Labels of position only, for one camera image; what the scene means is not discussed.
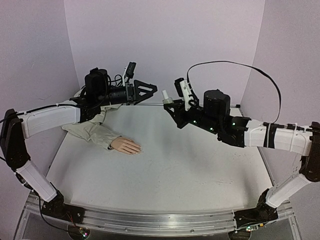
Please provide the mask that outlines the white nail polish bottle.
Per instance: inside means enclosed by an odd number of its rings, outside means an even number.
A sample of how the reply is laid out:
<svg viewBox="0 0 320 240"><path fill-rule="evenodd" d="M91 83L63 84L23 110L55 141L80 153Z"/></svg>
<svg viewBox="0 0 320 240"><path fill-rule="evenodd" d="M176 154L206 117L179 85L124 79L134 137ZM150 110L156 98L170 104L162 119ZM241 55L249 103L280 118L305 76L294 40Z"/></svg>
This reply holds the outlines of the white nail polish bottle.
<svg viewBox="0 0 320 240"><path fill-rule="evenodd" d="M168 104L173 104L174 100L171 97L169 97L169 98L164 99L162 102L164 105L168 105Z"/></svg>

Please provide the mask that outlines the white nail polish cap brush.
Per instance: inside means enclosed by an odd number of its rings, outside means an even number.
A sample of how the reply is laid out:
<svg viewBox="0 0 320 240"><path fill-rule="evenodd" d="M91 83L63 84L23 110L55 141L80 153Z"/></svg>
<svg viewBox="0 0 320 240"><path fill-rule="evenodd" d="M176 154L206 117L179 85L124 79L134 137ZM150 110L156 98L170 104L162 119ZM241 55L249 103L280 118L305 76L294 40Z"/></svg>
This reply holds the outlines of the white nail polish cap brush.
<svg viewBox="0 0 320 240"><path fill-rule="evenodd" d="M168 95L168 93L167 93L166 90L162 90L161 93L162 93L162 96L163 96L163 99L164 99L164 100L166 100L166 99L169 98L169 95Z"/></svg>

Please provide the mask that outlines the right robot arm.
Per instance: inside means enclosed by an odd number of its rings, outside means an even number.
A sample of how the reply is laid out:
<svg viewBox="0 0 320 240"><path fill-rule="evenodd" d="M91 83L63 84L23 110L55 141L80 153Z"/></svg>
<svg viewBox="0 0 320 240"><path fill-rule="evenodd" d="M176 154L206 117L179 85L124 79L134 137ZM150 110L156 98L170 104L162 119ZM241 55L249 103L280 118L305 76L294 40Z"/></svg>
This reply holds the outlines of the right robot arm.
<svg viewBox="0 0 320 240"><path fill-rule="evenodd" d="M217 136L218 141L230 146L261 147L294 152L301 156L301 167L283 182L266 189L256 207L234 213L237 230L250 231L253 227L278 219L277 208L303 187L320 180L320 124L310 126L261 122L249 117L230 115L230 97L220 90L207 90L203 106L184 90L173 100L162 91L163 108L179 129L192 124Z"/></svg>

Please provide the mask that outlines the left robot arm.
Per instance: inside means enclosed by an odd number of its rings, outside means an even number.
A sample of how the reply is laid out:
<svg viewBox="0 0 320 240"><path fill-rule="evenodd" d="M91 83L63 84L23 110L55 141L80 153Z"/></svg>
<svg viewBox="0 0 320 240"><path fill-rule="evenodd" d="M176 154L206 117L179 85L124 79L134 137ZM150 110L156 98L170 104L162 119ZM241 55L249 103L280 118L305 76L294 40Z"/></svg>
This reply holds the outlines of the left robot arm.
<svg viewBox="0 0 320 240"><path fill-rule="evenodd" d="M113 85L106 69L94 68L84 78L85 85L77 97L64 102L27 111L9 109L0 132L2 160L23 186L38 196L42 215L81 224L85 209L66 204L63 194L41 173L26 147L26 140L67 124L87 123L101 113L101 108L117 104L137 105L151 98L156 85L133 79L134 67L126 68L121 85Z"/></svg>

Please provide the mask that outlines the mannequin hand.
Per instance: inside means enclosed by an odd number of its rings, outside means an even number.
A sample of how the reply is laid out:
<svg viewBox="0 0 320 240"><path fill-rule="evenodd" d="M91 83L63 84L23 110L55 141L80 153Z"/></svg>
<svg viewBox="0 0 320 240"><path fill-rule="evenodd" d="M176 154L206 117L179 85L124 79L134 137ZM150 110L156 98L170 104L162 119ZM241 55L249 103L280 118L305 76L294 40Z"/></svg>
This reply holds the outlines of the mannequin hand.
<svg viewBox="0 0 320 240"><path fill-rule="evenodd" d="M136 155L140 154L142 151L142 148L139 144L135 143L133 140L119 136L116 139L114 139L110 147L113 150L116 150L118 152L127 154L127 155Z"/></svg>

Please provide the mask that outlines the beige jacket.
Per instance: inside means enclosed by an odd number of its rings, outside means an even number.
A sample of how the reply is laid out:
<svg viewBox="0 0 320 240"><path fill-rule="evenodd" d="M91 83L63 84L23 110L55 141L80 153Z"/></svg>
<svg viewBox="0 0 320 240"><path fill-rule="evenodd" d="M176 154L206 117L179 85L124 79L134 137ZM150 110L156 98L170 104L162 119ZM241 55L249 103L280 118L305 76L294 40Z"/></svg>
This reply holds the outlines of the beige jacket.
<svg viewBox="0 0 320 240"><path fill-rule="evenodd" d="M93 142L106 150L117 150L117 140L121 137L119 134L113 132L109 128L103 126L108 111L117 110L121 105L112 105L111 107L102 107L101 112L93 119L82 123L65 124L61 128L68 133L83 139L87 142Z"/></svg>

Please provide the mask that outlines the aluminium front rail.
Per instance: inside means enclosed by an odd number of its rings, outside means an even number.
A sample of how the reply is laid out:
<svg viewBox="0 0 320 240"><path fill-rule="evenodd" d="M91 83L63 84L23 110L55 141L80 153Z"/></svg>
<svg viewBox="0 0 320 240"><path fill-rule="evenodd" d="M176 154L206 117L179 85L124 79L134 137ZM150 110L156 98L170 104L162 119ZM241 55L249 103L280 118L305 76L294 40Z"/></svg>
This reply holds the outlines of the aluminium front rail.
<svg viewBox="0 0 320 240"><path fill-rule="evenodd" d="M253 223L242 210L209 212L129 212L69 205L63 218L48 215L50 209L38 196L30 194L22 210L15 240L89 240L136 236L159 240L199 239L213 236L243 240L300 240L301 233L289 200L283 202L269 222Z"/></svg>

